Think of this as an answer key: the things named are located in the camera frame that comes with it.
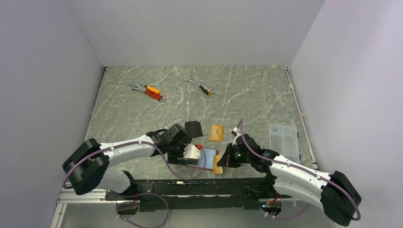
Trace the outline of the black VIP card stack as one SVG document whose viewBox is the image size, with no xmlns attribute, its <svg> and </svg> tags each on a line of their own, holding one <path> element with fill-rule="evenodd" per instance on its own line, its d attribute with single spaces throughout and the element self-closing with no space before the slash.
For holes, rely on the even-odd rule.
<svg viewBox="0 0 403 228">
<path fill-rule="evenodd" d="M 202 126 L 198 121 L 185 122 L 185 130 L 191 138 L 203 137 Z"/>
</svg>

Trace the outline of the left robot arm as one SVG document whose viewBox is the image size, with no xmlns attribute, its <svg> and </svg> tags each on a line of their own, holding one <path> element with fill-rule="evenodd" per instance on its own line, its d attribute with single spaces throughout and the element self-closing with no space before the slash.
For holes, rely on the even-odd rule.
<svg viewBox="0 0 403 228">
<path fill-rule="evenodd" d="M 191 143 L 192 138 L 178 123 L 169 129 L 151 131 L 138 138 L 98 143 L 96 139 L 85 140 L 67 160 L 62 169 L 66 181 L 77 195 L 84 195 L 95 189 L 111 190 L 129 200 L 136 195 L 136 182 L 130 172 L 111 168 L 123 162 L 138 158 L 162 156 L 167 164 L 185 164 L 198 161 L 202 153 Z"/>
</svg>

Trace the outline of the single gold VIP card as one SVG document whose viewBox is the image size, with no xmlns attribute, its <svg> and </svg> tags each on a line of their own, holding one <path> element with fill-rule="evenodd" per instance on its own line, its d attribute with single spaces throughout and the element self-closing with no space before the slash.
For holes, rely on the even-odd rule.
<svg viewBox="0 0 403 228">
<path fill-rule="evenodd" d="M 218 162 L 222 158 L 221 154 L 217 154 L 213 157 L 213 173 L 214 175 L 223 174 L 223 167 L 218 165 Z"/>
</svg>

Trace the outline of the orange red adjustable wrench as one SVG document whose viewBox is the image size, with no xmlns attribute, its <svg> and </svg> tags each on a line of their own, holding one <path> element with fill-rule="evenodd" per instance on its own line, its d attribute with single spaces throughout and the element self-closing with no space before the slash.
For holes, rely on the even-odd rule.
<svg viewBox="0 0 403 228">
<path fill-rule="evenodd" d="M 156 88 L 150 87 L 148 85 L 142 85 L 138 81 L 133 81 L 129 85 L 131 86 L 132 90 L 141 91 L 159 102 L 164 103 L 167 101 L 166 97 L 161 95 L 161 92 Z"/>
</svg>

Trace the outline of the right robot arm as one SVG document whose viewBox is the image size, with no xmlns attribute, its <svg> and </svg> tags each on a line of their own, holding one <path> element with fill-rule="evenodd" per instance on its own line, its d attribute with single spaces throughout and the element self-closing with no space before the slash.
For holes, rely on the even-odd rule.
<svg viewBox="0 0 403 228">
<path fill-rule="evenodd" d="M 342 172 L 321 172 L 291 161 L 276 151 L 262 149 L 248 134 L 229 143 L 218 166 L 238 168 L 248 163 L 264 173 L 261 182 L 264 195 L 286 195 L 321 209 L 341 226 L 358 220 L 356 211 L 362 197 Z"/>
</svg>

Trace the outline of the red leather card holder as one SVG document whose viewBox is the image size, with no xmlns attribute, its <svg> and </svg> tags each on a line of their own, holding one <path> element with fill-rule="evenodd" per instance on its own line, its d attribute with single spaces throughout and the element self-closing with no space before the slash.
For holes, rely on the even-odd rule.
<svg viewBox="0 0 403 228">
<path fill-rule="evenodd" d="M 185 166 L 194 167 L 205 170 L 214 169 L 214 156 L 219 154 L 218 150 L 204 148 L 205 156 L 201 152 L 201 158 L 199 160 L 188 160 Z"/>
</svg>

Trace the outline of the orange gold card stack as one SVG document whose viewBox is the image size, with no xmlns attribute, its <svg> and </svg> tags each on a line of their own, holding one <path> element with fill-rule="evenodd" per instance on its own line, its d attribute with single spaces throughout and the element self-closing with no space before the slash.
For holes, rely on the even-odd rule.
<svg viewBox="0 0 403 228">
<path fill-rule="evenodd" d="M 222 142 L 223 135 L 224 135 L 223 125 L 214 124 L 211 126 L 211 129 L 210 129 L 209 141 Z"/>
</svg>

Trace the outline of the clear plastic parts box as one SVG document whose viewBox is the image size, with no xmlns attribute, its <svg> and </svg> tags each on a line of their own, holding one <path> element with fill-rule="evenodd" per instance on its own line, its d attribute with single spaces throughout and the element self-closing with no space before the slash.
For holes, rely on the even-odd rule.
<svg viewBox="0 0 403 228">
<path fill-rule="evenodd" d="M 270 124 L 269 148 L 291 161 L 300 164 L 298 132 L 296 127 Z"/>
</svg>

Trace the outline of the black aluminium base frame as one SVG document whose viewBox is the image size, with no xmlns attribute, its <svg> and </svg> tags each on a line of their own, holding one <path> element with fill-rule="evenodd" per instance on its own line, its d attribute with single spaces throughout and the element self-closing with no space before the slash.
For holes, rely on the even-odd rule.
<svg viewBox="0 0 403 228">
<path fill-rule="evenodd" d="M 77 195 L 63 190 L 58 202 L 68 203 L 121 203 L 135 201 L 140 212 L 169 209 L 224 209 L 242 208 L 258 210 L 259 205 L 271 201 L 276 194 L 266 193 L 261 178 L 138 180 L 137 191 L 127 197 L 110 190 L 93 190 Z"/>
</svg>

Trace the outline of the black yellow handled wrench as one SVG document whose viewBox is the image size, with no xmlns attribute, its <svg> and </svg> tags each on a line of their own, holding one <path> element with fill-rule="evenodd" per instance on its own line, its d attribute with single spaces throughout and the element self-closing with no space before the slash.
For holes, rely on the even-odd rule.
<svg viewBox="0 0 403 228">
<path fill-rule="evenodd" d="M 193 80 L 190 76 L 184 76 L 183 80 L 196 84 L 208 96 L 217 93 L 216 88 L 208 87 L 208 86 L 204 85 L 203 83 Z"/>
</svg>

